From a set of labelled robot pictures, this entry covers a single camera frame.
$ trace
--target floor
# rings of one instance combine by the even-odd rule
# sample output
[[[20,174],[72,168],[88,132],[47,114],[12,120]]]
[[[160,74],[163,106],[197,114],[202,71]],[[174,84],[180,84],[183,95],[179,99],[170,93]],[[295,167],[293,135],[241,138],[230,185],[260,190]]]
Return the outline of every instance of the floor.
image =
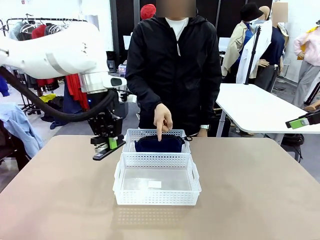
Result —
[[[296,86],[291,83],[279,83],[277,82],[273,94],[278,97],[291,102],[295,95]],[[10,88],[10,96],[0,97],[0,103],[15,102],[22,104],[20,93],[15,89]],[[54,91],[58,96],[62,96],[64,92],[64,85]],[[134,103],[129,103],[128,115],[123,121],[122,134],[127,132],[127,129],[137,128],[138,119],[136,114],[139,112],[139,108]],[[41,115],[30,115],[28,119],[38,134],[42,137],[44,143],[47,143],[53,136],[57,135],[92,135],[92,130],[88,123],[76,122],[69,123],[62,127],[57,127],[50,130],[51,123],[44,122],[40,119]],[[230,137],[241,137],[236,133],[235,128],[230,129]],[[255,138],[263,137],[261,134],[256,134]],[[301,147],[303,160],[301,165],[320,183],[320,134],[308,134],[305,135],[305,143]],[[0,165],[0,192],[9,184],[9,182],[18,173],[17,163],[14,159],[5,159]]]

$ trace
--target white t-shirt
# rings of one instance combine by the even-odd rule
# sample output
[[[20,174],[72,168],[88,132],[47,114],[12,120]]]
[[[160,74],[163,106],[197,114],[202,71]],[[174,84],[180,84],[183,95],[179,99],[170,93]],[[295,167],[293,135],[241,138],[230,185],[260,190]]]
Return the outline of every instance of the white t-shirt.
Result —
[[[186,17],[183,20],[179,20],[179,21],[175,21],[175,20],[170,20],[168,18],[165,18],[165,20],[167,21],[167,23],[169,24],[169,26],[171,28],[173,28],[173,31],[175,33],[176,36],[176,40],[178,41],[181,33],[183,32],[183,30],[185,29],[185,27],[188,25],[189,22],[189,18]]]

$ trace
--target empty basket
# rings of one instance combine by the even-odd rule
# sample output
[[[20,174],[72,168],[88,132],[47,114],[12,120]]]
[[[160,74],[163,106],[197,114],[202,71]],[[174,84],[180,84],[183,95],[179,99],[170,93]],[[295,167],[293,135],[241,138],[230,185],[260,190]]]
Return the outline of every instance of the empty basket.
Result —
[[[170,130],[164,135],[175,135],[184,138],[186,136],[184,130]],[[135,141],[146,137],[157,135],[157,130],[155,129],[128,129],[126,132],[126,144],[123,147],[123,153],[132,153],[136,151]],[[190,153],[190,143],[185,141],[185,144],[182,145],[182,153]]]
[[[194,206],[201,192],[189,153],[122,153],[114,178],[118,205]]]

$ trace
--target navy blue pouch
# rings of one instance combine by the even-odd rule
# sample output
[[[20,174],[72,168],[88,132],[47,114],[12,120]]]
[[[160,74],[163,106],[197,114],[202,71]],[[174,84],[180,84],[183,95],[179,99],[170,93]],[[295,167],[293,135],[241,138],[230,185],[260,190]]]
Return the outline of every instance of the navy blue pouch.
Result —
[[[162,135],[162,140],[158,141],[158,136],[145,136],[138,141],[134,141],[135,151],[138,153],[181,153],[185,141],[192,141],[192,137],[180,137],[175,135]]]

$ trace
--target black jacket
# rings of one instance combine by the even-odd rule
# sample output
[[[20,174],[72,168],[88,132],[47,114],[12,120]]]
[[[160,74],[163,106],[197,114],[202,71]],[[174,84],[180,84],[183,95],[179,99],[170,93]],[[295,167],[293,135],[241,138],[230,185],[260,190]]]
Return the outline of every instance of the black jacket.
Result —
[[[141,21],[131,37],[126,79],[140,103],[140,128],[155,127],[154,110],[163,103],[174,129],[197,133],[214,116],[222,81],[215,27],[197,15],[177,42],[165,18]]]

